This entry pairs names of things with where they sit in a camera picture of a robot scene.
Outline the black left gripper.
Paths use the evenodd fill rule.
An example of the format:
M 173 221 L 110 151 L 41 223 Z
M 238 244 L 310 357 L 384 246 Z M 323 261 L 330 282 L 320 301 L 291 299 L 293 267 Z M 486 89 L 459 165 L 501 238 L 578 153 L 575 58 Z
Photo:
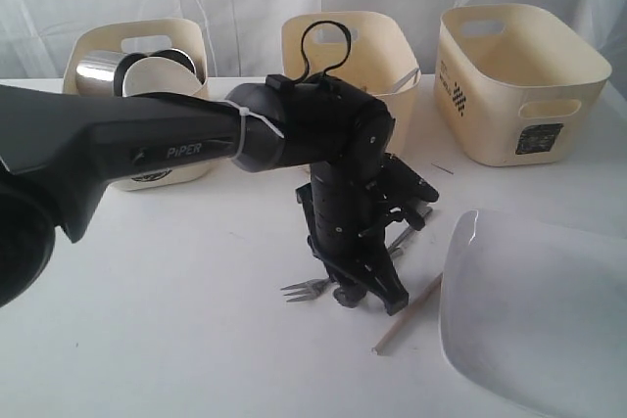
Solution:
M 369 290 L 394 316 L 409 304 L 385 246 L 382 213 L 364 185 L 330 163 L 311 165 L 311 182 L 297 190 L 313 255 L 337 283 L 334 299 L 356 308 Z

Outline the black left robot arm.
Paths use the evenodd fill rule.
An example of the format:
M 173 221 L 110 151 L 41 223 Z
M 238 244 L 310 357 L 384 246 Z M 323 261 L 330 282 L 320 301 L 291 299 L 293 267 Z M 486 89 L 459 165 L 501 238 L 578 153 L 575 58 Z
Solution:
M 45 269 L 62 229 L 79 241 L 107 187 L 230 159 L 249 172 L 306 164 L 298 198 L 313 253 L 343 287 L 395 314 L 409 300 L 384 245 L 386 151 L 394 121 L 379 99 L 331 69 L 271 74 L 225 99 L 151 92 L 81 97 L 1 89 L 1 301 Z

